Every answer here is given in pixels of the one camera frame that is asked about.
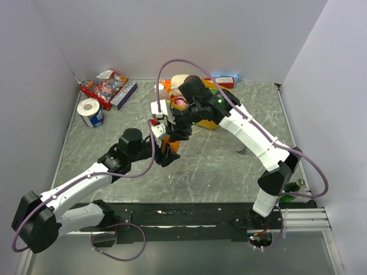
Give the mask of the small orange juice bottle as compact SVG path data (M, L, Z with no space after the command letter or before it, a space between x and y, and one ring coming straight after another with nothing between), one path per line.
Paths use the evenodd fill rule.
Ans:
M162 145L161 145L161 151L164 152L165 149L167 149L168 147L170 147L171 151L173 153L177 153L177 151L179 150L179 145L180 142L179 141L175 141L175 142L170 142L169 141L169 137L167 136L162 140Z

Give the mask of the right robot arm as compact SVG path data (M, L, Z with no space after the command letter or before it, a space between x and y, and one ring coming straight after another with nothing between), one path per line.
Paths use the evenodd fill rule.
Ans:
M203 120L212 121L231 133L262 163L265 171L257 180L259 192L252 206L251 223L264 228L270 214L298 168L301 152L271 135L249 114L240 100L228 89L213 82L203 82L195 75L177 74L165 92L173 101L182 100L185 107L167 105L167 133L171 140L186 140L191 126Z

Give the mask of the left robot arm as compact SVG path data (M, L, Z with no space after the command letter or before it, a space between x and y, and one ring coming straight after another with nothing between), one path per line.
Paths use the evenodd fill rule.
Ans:
M12 228L15 239L22 239L25 249L40 253L58 237L79 227L109 229L114 216L103 202L74 208L81 199L108 186L119 178L132 178L129 173L134 162L149 159L162 167L177 160L179 142L165 132L162 125L152 126L149 136L129 128L97 162L68 182L43 194L25 194L18 205Z

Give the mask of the white bottle cap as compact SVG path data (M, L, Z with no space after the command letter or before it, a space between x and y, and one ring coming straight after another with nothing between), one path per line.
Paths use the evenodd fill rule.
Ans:
M165 87L163 84L159 83L158 85L154 85L154 89L156 92L165 92Z

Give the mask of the large clear plastic bottle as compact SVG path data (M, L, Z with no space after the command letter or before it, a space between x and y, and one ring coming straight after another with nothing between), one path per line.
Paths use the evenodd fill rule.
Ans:
M171 98L173 97L172 95L172 92L170 91L169 88L165 89L166 91L165 92L155 92L155 99L156 101L159 101L159 100L166 100L167 102L171 102Z

